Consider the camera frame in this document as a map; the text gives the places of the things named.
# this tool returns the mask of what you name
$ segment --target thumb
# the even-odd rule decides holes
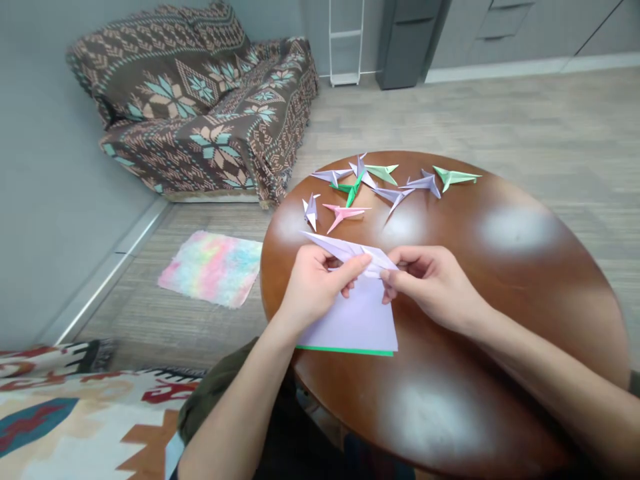
[[[424,281],[402,270],[382,270],[380,278],[398,292],[416,298],[424,290]]]
[[[358,255],[352,257],[338,268],[338,270],[332,271],[329,275],[333,281],[337,284],[337,289],[343,289],[346,284],[360,275],[367,268],[367,265],[371,263],[371,256],[366,253],[364,255]]]

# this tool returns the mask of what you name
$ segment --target ladder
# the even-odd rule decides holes
[[[331,79],[331,86],[336,85],[358,85],[360,84],[360,64],[362,62],[362,32],[365,23],[365,0],[361,0],[361,16],[360,16],[360,29],[358,30],[346,30],[346,31],[331,31],[331,3],[333,0],[329,0],[329,77]],[[334,73],[333,72],[333,42],[342,39],[359,37],[360,48],[358,53],[358,65],[357,68],[353,66],[353,71],[347,73]]]

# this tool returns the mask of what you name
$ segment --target floor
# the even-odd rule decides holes
[[[362,151],[438,153],[503,176],[552,208],[592,253],[623,306],[640,368],[640,69],[491,79],[381,92],[324,85],[291,187]],[[79,334],[115,337],[114,369],[209,367],[265,326],[259,280],[236,311],[156,281],[192,232],[262,240],[257,205],[174,205]]]

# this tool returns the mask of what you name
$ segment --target table top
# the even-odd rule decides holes
[[[395,165],[404,185],[420,169],[483,175],[451,185],[438,200],[416,190],[385,222],[390,202],[362,184],[354,207],[330,234],[390,251],[398,245],[444,245],[478,292],[496,309],[626,388],[627,334],[604,274],[569,228],[548,208],[482,169],[406,151],[372,152],[370,165]],[[349,168],[336,161],[322,168]],[[344,178],[353,183],[355,176]],[[396,187],[374,177],[384,188]],[[437,180],[438,187],[442,182]],[[270,319],[280,306],[298,248],[312,231],[301,200],[318,198],[318,234],[345,205],[346,194],[308,177],[276,210],[265,238],[261,286]],[[537,477],[567,465],[575,448],[559,426],[472,342],[445,330],[404,295],[392,302],[398,337],[393,357],[298,350],[293,367],[326,410],[366,441],[435,473],[466,477]]]

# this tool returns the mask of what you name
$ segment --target rug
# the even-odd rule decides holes
[[[162,272],[158,286],[236,309],[258,276],[261,252],[260,242],[197,231]]]
[[[168,480],[178,412],[201,378],[170,367],[96,373],[110,341],[0,354],[0,472],[10,479]]]

